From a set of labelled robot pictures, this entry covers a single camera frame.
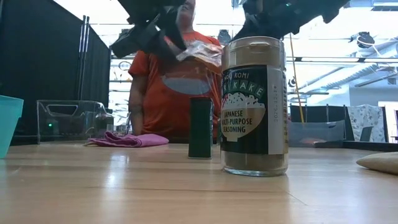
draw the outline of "teal container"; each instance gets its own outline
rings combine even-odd
[[[23,105],[22,99],[0,95],[0,159],[7,155]]]

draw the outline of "wooden surface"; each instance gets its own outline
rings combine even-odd
[[[398,177],[371,154],[291,149],[283,177],[226,174],[186,145],[11,147],[0,160],[0,223],[398,223]]]

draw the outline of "pink cloth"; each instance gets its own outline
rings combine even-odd
[[[156,134],[143,134],[140,136],[127,134],[120,137],[111,132],[106,132],[104,139],[89,139],[87,145],[95,144],[103,147],[148,147],[160,146],[167,143],[169,143],[167,138]]]

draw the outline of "orange t-shirt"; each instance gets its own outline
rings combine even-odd
[[[198,32],[184,34],[183,38],[187,45],[196,40],[220,45],[218,40]],[[204,63],[193,59],[165,68],[157,56],[146,55],[142,51],[138,51],[129,73],[148,76],[143,103],[143,134],[188,138],[190,98],[209,97],[215,106],[213,137],[216,137],[221,98],[220,74],[211,72]]]

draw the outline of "clear storage bin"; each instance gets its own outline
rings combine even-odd
[[[289,122],[290,147],[314,147],[318,142],[343,142],[345,121],[329,123]]]
[[[39,143],[86,141],[113,131],[113,116],[95,101],[38,100],[37,117]]]

